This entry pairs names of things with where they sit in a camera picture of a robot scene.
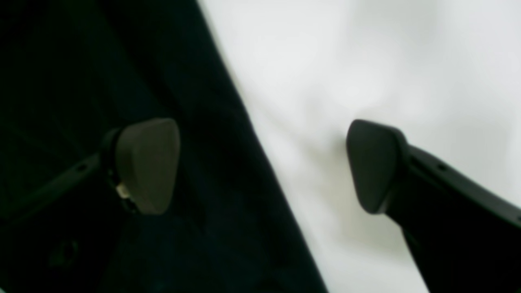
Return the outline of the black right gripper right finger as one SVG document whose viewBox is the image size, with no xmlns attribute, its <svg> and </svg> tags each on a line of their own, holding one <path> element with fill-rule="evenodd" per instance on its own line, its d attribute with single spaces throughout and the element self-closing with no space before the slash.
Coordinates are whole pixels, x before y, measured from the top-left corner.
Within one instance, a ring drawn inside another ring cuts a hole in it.
<svg viewBox="0 0 521 293">
<path fill-rule="evenodd" d="M 402 230 L 431 293 L 519 293 L 520 209 L 397 128 L 355 119 L 346 150 L 362 208 Z"/>
</svg>

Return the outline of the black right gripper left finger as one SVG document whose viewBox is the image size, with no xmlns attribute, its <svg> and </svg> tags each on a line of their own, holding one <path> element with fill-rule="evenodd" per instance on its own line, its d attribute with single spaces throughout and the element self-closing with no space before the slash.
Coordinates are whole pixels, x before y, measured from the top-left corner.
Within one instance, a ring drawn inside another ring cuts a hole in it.
<svg viewBox="0 0 521 293">
<path fill-rule="evenodd" d="M 143 215 L 162 215 L 172 201 L 181 135 L 172 118 L 153 118 L 110 130 L 100 149 L 1 212 L 1 226 L 31 217 L 89 180 L 106 182 L 114 198 Z"/>
</svg>

